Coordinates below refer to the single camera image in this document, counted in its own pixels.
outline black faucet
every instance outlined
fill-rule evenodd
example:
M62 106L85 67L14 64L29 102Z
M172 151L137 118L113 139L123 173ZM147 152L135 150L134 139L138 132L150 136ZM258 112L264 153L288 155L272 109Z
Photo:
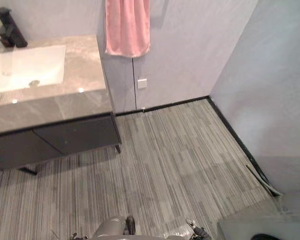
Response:
M10 11L6 7L0 7L0 20L3 24L0 28L0 41L6 48L14 46L17 48L26 47L28 43L10 15Z

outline white cable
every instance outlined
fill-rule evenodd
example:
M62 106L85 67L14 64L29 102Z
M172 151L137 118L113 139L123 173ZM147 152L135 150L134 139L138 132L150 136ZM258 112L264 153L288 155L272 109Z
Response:
M259 175L255 174L252 168L249 165L246 165L246 167L250 170L250 172L255 176L267 189L269 189L271 192L282 196L283 194L277 190L275 190L272 186L270 186L268 183L266 183Z

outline gray floor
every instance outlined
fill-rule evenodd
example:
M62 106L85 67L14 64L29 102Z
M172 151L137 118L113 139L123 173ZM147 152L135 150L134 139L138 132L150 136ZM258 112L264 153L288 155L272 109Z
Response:
M132 214L137 233L181 234L185 217L221 239L217 222L270 196L207 100L117 117L112 147L18 170L0 179L0 239L92 236L114 215Z

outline cabinet door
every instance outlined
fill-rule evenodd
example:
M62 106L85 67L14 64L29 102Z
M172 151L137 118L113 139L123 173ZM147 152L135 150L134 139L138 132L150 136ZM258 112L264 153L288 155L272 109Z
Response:
M1 170L19 168L61 155L31 130L0 136Z
M120 143L110 115L40 127L34 131L63 154Z

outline cabinet leg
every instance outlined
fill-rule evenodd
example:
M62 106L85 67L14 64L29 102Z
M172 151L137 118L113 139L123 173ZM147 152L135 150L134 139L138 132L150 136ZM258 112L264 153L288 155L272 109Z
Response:
M121 153L121 149L120 149L120 146L119 146L119 145L115 145L115 149L116 149L116 151L118 152L118 154Z
M21 172L27 173L27 174L31 174L31 175L37 175L38 173L36 171L32 171L27 167L21 167L18 169Z

